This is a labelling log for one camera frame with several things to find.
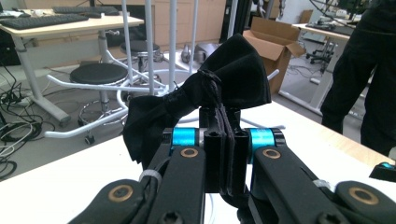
black stool seat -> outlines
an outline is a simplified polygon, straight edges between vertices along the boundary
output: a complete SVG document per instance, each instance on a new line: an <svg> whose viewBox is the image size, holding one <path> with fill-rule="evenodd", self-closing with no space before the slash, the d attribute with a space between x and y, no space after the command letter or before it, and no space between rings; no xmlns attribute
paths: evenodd
<svg viewBox="0 0 396 224"><path fill-rule="evenodd" d="M135 57L147 57L148 53L148 43L146 40L131 40L130 42L130 51L131 55ZM160 46L156 44L152 44L153 52L156 52L160 49ZM122 43L120 45L121 52L126 54L126 44Z"/></svg>
<svg viewBox="0 0 396 224"><path fill-rule="evenodd" d="M126 78L128 71L112 63L90 63L70 73L70 81L80 84L115 84Z"/></svg>

person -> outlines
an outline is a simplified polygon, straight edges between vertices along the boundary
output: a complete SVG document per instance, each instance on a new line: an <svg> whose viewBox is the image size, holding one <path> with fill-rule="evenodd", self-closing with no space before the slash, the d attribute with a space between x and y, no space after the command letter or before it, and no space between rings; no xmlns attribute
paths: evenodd
<svg viewBox="0 0 396 224"><path fill-rule="evenodd" d="M374 71L364 101L361 143L388 156L396 147L396 0L373 0L334 67L322 125L339 133Z"/></svg>

floor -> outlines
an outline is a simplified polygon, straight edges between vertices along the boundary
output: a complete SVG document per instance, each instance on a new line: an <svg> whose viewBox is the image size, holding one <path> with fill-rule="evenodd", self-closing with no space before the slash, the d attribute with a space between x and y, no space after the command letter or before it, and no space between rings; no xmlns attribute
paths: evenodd
<svg viewBox="0 0 396 224"><path fill-rule="evenodd" d="M305 40L301 41L301 45L306 48L307 52L311 52L314 49L322 47L322 45L319 43ZM155 68L158 69L164 66L166 67L165 64L166 63L164 62L155 63ZM48 115L45 111L43 111L36 105L31 105L28 107L7 107L5 106L5 104L2 104L3 110L1 110L1 112L6 118L7 123L23 122L23 119L35 119L38 121L44 120L44 123L41 127L33 127L33 132L38 134L35 140L28 141L26 144L17 143L15 147L8 147L7 151L4 149L3 152L1 152L1 155L4 155L6 153L13 153L9 160L15 161L17 165L15 171L12 172L11 175L7 175L8 172L11 172L12 162L0 164L0 176L7 175L5 178L10 178L12 176L22 174L31 169L47 164L51 161L56 161L60 158L79 152L84 148L89 147L84 142L84 134L66 139L42 137L44 131L51 131L55 129L59 132L65 132L78 127L77 119L79 110L91 99L98 97L96 91L65 89L48 82L45 77L46 74L52 74L59 79L68 80L67 73L72 71L74 68L75 66L68 66L57 68L54 70L41 69L37 72L39 75L39 87L43 90L43 94L50 101L55 103L66 113L72 116L71 122L65 127L60 127L56 120L54 120L50 115ZM316 77L320 79L321 73L319 72L319 70L320 64L310 64L309 60L307 60L305 56L302 56L300 58L292 58L290 60L290 66L288 68L287 74L285 75L285 79L281 89L295 94L302 100L308 101L317 85L311 82L310 78ZM21 83L21 92L25 92L24 88L27 88L28 85L26 80L24 80L24 74L19 66L10 66L7 67L7 70L4 67L0 67L0 91L9 90L10 84L12 84L14 81L10 74L12 74L16 78L16 81L18 83ZM183 76L186 75L177 74L177 78L183 79L185 78ZM295 112L302 114L316 122L320 122L321 120L320 115L315 114L280 95L273 95L273 101L291 110L294 110ZM23 117L22 115L29 115L30 118ZM360 126L361 121L359 119L355 119L351 116L346 117L345 136L359 142ZM95 144L100 144L101 142L120 135L121 129L122 126L120 124L111 125L101 129L94 129L92 133L96 139ZM26 130L15 132L13 133L12 137L23 137L26 132Z"/></svg>

box flap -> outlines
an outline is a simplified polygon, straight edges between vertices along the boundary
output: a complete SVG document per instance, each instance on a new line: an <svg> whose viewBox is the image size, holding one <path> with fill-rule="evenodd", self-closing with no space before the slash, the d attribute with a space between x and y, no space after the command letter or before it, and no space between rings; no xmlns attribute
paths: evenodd
<svg viewBox="0 0 396 224"><path fill-rule="evenodd" d="M257 50L260 56L272 61L276 61L285 48L282 45L259 39L249 30L244 31L243 36Z"/></svg>
<svg viewBox="0 0 396 224"><path fill-rule="evenodd" d="M294 57L300 57L305 54L305 49L303 49L298 43L295 42L288 44L286 48L290 50L291 54Z"/></svg>
<svg viewBox="0 0 396 224"><path fill-rule="evenodd" d="M260 17L253 17L250 29L255 32L274 35L291 41L296 41L300 33L300 30L293 28L291 24L266 20Z"/></svg>

gray floor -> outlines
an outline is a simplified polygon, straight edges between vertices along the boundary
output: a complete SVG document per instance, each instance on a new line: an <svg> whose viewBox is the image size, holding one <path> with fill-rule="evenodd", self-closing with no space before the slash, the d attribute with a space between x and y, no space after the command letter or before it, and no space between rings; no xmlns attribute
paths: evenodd
<svg viewBox="0 0 396 224"><path fill-rule="evenodd" d="M311 52L313 49L321 48L321 45L314 42L303 41L302 45L306 47L308 52ZM164 63L155 63L156 68L164 66ZM62 72L56 72L49 69L42 69L38 71L40 77L38 78L39 86L46 97L55 103L57 106L62 108L65 112L69 113L72 116L71 122L65 127L60 127L58 122L54 120L50 115L48 115L45 111L39 108L36 105L32 105L26 109L26 111L33 115L40 115L46 123L43 125L42 133L46 130L52 130L54 127L56 131L64 132L68 130L72 130L78 126L78 112L83 105L98 97L98 93L96 91L86 91L86 90L65 90L59 86L54 85L53 83L48 82L44 75L52 74L60 79L67 80L68 75L67 72L70 72L75 67L66 67L59 68ZM300 58L292 58L290 60L290 67L285 76L284 83L282 85L282 90L288 91L296 96L300 97L302 100L309 101L310 97L315 90L317 84L310 82L311 77L321 77L321 73L319 72L320 64L310 64L309 61L302 56ZM24 74L19 66L10 66L8 67L10 73L12 73L18 81L22 83L24 88L28 88L26 80L24 80ZM6 79L12 83L12 78L8 74L8 71L1 67L0 69L0 81L2 86L2 91L6 91L9 88ZM185 75L177 74L178 78L184 78ZM284 105L291 110L296 111L299 114L302 114L316 122L320 122L321 118L319 115L283 98L280 95L273 95L273 100L281 105ZM19 108L12 108L12 110L17 114L24 114L26 111ZM14 121L21 121L21 119L17 119L15 116L10 116L2 111L2 114L6 117L8 123ZM345 136L359 142L360 135L359 129L361 126L361 121L355 118L348 116L345 122ZM116 124L112 126L108 126L105 128L98 128L92 131L95 136L96 142L95 144L100 144L108 139L116 137L121 132L121 125ZM87 147L89 147L84 142L85 134L81 134L72 138L67 139L54 139L54 138L40 138L39 140L29 141L23 147L14 152L11 156L10 160L15 161L18 164L15 172L8 177L12 177L15 175L22 174L31 169L39 167L41 165L47 164L51 161L59 160L65 156L71 155L73 153L79 152ZM4 168L4 164L1 165L0 171ZM10 169L10 166L6 168L3 175Z"/></svg>

